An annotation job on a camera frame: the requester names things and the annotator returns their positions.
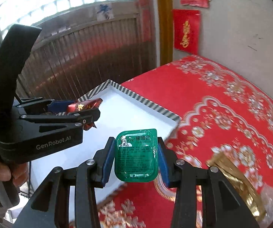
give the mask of table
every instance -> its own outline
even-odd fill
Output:
[[[174,61],[124,87],[181,116],[166,146],[196,167],[224,152],[260,193],[273,188],[273,100],[242,76],[199,56]],[[197,228],[202,224],[197,187]],[[175,190],[160,175],[128,183],[99,211],[101,227],[170,227]]]

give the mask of green sauce packet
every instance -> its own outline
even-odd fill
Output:
[[[124,182],[150,182],[158,174],[156,129],[123,131],[116,138],[114,172]]]

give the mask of black and white striped border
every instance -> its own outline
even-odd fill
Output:
[[[113,87],[115,87],[117,90],[121,91],[122,93],[127,94],[128,96],[134,98],[135,100],[141,102],[142,104],[146,105],[147,107],[161,113],[162,115],[170,118],[171,120],[175,121],[175,122],[179,122],[180,121],[180,116],[178,116],[177,114],[165,109],[164,107],[150,101],[149,99],[146,99],[140,95],[138,95],[137,93],[129,90],[128,88],[125,88],[119,84],[117,84],[116,82],[112,81],[112,80],[107,80],[104,83],[100,84],[99,86],[97,86],[96,88],[92,89],[90,92],[86,93],[84,96],[80,97],[78,99],[78,102],[82,102],[82,101],[86,101],[91,99],[94,95],[98,94],[99,92],[103,91],[104,89],[106,89],[109,85],[112,85]]]

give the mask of white tray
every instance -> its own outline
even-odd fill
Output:
[[[180,117],[169,110],[145,99],[127,88],[108,80],[79,99],[102,98],[101,116],[95,125],[84,131],[83,142],[74,147],[32,161],[31,183],[36,189],[55,166],[64,169],[77,167],[95,152],[105,147],[110,136],[116,137],[125,130],[155,128],[164,140],[177,127]],[[114,165],[109,182],[103,189],[96,188],[97,203],[105,200],[123,182],[114,174]],[[69,220],[74,219],[74,187],[70,189]]]

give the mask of corrugated metal panel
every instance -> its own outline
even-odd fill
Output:
[[[137,19],[92,25],[34,50],[18,89],[28,96],[77,99],[107,79],[122,83],[142,73]]]

